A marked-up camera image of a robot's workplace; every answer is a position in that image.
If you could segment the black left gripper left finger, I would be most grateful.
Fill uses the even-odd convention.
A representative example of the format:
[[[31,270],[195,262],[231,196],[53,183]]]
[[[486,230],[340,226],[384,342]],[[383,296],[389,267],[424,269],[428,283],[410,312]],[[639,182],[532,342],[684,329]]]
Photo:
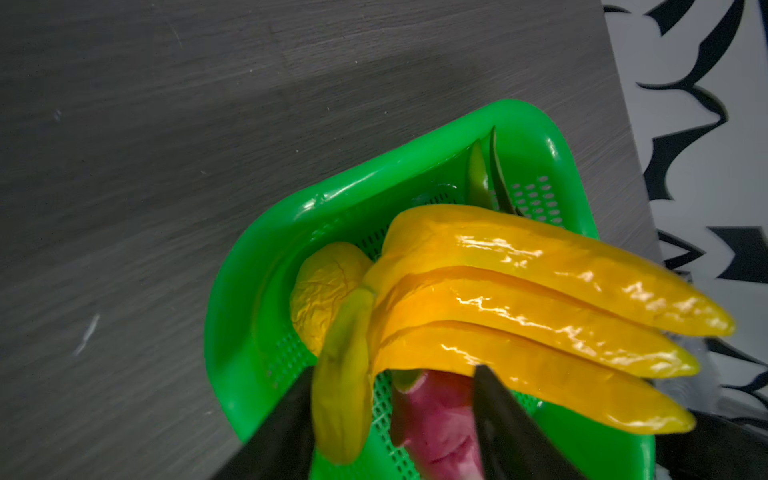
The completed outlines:
[[[242,448],[214,480],[307,480],[315,437],[311,416],[314,368],[307,367]]]

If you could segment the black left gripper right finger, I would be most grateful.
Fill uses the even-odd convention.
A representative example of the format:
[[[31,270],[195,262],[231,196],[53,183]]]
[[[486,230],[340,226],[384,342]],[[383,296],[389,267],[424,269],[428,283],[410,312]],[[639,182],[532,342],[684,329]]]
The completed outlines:
[[[487,479],[582,479],[491,368],[473,379],[473,414]]]

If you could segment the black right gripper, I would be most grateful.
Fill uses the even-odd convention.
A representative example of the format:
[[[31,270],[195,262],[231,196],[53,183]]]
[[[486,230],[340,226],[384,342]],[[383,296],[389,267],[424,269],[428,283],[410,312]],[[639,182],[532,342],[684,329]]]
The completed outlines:
[[[656,463],[672,479],[767,480],[767,422],[696,411],[685,434],[656,438]]]

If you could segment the red dragon fruit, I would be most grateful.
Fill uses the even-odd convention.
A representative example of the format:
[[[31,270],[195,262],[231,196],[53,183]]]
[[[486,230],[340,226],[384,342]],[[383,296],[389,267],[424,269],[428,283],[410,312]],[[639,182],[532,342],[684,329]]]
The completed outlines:
[[[476,140],[469,149],[467,162],[466,202],[469,205],[523,216],[511,200],[497,152],[497,129],[493,127],[488,140],[488,157],[482,142]]]
[[[393,370],[390,439],[424,479],[482,479],[473,379],[435,370]]]

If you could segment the round yellow orange fruit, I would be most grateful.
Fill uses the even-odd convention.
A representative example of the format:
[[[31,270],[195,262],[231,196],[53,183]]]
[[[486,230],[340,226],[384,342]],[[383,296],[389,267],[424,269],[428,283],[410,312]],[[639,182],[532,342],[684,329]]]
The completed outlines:
[[[290,296],[290,318],[302,343],[315,356],[346,297],[373,261],[356,245],[328,244],[301,265]]]

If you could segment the green plastic perforated basket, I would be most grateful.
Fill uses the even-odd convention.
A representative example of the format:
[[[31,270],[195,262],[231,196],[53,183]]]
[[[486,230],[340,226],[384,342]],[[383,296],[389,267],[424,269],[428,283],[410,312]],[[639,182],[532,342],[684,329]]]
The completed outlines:
[[[599,240],[564,136],[543,111],[519,100],[489,104],[286,197],[235,243],[208,304],[207,375],[238,438],[247,441],[302,371],[316,363],[289,314],[304,260],[337,241],[375,259],[389,224],[403,210],[468,203],[469,147],[480,139],[487,155],[494,127],[510,193],[544,194],[544,213],[533,218]],[[421,479],[407,452],[390,442],[390,385],[389,375],[379,375],[373,424],[358,459],[338,466],[316,453],[311,479]],[[589,479],[654,479],[653,436],[624,433],[530,395],[515,396]]]

